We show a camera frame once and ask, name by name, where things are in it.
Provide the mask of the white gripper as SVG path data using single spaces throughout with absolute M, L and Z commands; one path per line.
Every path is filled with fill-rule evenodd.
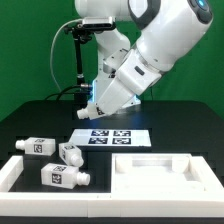
M 137 50 L 130 50 L 115 72 L 115 78 L 97 101 L 97 107 L 106 115 L 114 114 L 135 95 L 140 96 L 162 75 L 146 67 Z

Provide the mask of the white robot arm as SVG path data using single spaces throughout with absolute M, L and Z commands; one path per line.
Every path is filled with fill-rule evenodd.
M 80 119 L 110 116 L 170 71 L 213 21 L 207 0 L 74 0 L 81 26 L 95 32 L 98 75 Z

